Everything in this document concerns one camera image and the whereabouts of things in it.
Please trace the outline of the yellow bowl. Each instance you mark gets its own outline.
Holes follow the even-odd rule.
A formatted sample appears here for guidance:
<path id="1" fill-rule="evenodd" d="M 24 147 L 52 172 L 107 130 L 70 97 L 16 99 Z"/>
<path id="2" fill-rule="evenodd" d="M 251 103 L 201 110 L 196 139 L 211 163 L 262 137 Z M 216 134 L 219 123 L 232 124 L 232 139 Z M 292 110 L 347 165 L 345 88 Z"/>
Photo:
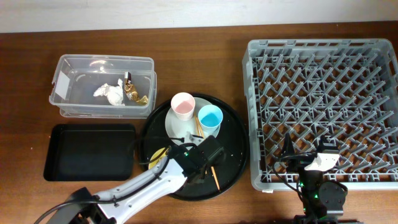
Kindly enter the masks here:
<path id="1" fill-rule="evenodd" d="M 151 157 L 148 169 L 155 167 L 164 157 L 167 156 L 169 147 L 163 147 L 157 150 Z"/>

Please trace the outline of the pink cup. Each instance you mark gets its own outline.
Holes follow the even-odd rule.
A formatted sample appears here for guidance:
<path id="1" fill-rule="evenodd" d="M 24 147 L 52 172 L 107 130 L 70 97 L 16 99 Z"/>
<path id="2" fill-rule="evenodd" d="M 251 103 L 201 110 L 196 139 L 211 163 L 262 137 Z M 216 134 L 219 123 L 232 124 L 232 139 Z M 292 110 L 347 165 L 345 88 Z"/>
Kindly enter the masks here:
<path id="1" fill-rule="evenodd" d="M 188 121 L 193 116 L 196 102 L 191 94 L 180 92 L 173 96 L 170 105 L 178 119 Z"/>

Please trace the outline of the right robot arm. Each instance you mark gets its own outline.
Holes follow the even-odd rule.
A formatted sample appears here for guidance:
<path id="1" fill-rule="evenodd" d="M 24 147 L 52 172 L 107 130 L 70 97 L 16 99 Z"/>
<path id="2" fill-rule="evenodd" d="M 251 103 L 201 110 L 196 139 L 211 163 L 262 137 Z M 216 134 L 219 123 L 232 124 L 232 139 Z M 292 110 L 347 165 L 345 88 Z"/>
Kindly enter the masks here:
<path id="1" fill-rule="evenodd" d="M 338 146 L 324 136 L 313 152 L 296 154 L 290 135 L 285 135 L 280 160 L 287 163 L 287 172 L 298 173 L 295 190 L 304 212 L 294 217 L 294 223 L 338 223 L 348 188 L 337 181 L 325 180 L 323 175 L 334 168 L 339 158 Z"/>

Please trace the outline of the white tissue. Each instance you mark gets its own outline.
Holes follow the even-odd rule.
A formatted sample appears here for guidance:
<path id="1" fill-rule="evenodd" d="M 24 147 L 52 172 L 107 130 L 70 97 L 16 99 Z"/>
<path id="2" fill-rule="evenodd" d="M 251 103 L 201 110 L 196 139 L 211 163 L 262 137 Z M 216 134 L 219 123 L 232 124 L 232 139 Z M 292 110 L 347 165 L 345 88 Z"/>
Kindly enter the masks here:
<path id="1" fill-rule="evenodd" d="M 107 83 L 100 86 L 94 93 L 93 96 L 105 96 L 108 102 L 113 106 L 124 106 L 124 90 L 123 81 L 119 78 L 117 86 L 111 86 Z"/>

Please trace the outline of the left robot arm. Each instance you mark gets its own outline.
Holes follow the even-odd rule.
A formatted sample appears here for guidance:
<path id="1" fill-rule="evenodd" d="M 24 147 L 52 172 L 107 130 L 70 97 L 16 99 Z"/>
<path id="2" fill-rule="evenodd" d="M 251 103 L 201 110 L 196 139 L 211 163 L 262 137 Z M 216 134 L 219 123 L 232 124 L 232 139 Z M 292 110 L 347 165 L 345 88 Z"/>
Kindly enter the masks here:
<path id="1" fill-rule="evenodd" d="M 113 189 L 91 194 L 83 187 L 38 219 L 49 223 L 125 223 L 157 199 L 186 185 L 203 183 L 206 172 L 231 157 L 214 136 L 199 144 L 183 142 L 164 148 L 155 166 Z"/>

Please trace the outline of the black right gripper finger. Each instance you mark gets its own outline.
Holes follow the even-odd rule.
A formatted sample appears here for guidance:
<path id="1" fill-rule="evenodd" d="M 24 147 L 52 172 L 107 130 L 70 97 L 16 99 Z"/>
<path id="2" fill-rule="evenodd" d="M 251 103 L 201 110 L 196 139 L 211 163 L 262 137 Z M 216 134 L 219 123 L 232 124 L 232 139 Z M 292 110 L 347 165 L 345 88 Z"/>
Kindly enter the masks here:
<path id="1" fill-rule="evenodd" d="M 330 143 L 325 136 L 320 137 L 318 145 L 319 151 L 337 151 L 338 147 L 335 144 Z"/>
<path id="2" fill-rule="evenodd" d="M 283 156 L 294 155 L 294 146 L 289 133 L 285 134 L 284 144 L 282 147 L 282 155 Z"/>

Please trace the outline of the wooden chopstick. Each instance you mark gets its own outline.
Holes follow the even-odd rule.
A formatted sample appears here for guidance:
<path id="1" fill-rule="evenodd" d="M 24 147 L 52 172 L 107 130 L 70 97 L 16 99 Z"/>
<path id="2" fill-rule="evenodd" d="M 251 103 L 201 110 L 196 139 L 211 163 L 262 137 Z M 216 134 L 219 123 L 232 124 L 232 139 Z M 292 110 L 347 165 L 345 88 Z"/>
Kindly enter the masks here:
<path id="1" fill-rule="evenodd" d="M 196 116 L 196 114 L 194 114 L 194 118 L 195 118 L 195 124 L 196 124 L 196 129 L 197 129 L 197 133 L 199 136 L 201 136 L 203 138 L 203 134 L 201 133 L 201 127 L 198 121 L 198 118 Z"/>
<path id="2" fill-rule="evenodd" d="M 205 135 L 204 135 L 204 132 L 203 132 L 202 128 L 201 128 L 201 133 L 203 134 L 203 139 L 204 139 Z M 218 178 L 217 178 L 217 175 L 216 175 L 216 172 L 215 172 L 215 169 L 214 169 L 213 166 L 211 166 L 211 172 L 212 172 L 216 187 L 217 187 L 218 191 L 220 191 L 220 185 L 219 185 Z"/>

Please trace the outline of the light blue cup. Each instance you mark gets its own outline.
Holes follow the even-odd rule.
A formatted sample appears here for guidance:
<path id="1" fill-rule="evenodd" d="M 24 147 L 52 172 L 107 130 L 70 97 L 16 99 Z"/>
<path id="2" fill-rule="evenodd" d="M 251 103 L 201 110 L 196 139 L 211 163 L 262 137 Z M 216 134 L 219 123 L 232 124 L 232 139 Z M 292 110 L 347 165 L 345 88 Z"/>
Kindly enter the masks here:
<path id="1" fill-rule="evenodd" d="M 206 105 L 199 110 L 198 119 L 202 129 L 212 133 L 220 127 L 223 120 L 223 112 L 218 106 Z"/>

